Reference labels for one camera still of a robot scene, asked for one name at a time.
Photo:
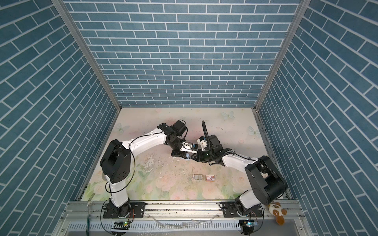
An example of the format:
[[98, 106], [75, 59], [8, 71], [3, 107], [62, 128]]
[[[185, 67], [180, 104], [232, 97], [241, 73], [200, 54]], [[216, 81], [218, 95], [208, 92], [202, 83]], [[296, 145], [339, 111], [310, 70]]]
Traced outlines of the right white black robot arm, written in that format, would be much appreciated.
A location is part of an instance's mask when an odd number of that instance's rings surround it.
[[259, 204], [267, 206], [287, 190], [286, 180], [268, 156], [243, 156], [230, 148], [223, 148], [215, 135], [202, 136], [197, 144], [197, 153], [192, 155], [195, 161], [233, 168], [247, 175], [250, 189], [235, 199], [239, 210]]

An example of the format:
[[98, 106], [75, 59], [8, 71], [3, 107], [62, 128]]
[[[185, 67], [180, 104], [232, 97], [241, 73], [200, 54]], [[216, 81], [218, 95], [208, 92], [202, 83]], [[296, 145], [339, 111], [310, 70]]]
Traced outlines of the plush toy animal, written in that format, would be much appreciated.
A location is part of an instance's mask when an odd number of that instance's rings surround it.
[[287, 210], [284, 209], [279, 202], [272, 202], [271, 204], [269, 204], [268, 210], [272, 215], [275, 216], [278, 225], [284, 225], [284, 216], [287, 215]]

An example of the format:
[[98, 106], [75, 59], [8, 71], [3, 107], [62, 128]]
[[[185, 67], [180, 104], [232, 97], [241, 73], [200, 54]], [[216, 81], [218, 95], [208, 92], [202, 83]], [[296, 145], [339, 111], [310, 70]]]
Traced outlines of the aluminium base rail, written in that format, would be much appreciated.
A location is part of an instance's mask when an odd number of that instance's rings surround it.
[[[92, 221], [120, 220], [119, 210], [108, 204], [107, 201], [69, 202], [61, 221], [84, 221], [88, 216]], [[276, 219], [267, 206], [256, 205], [250, 213], [238, 213], [232, 200], [130, 201], [129, 207], [134, 216], [127, 216], [126, 220]]]

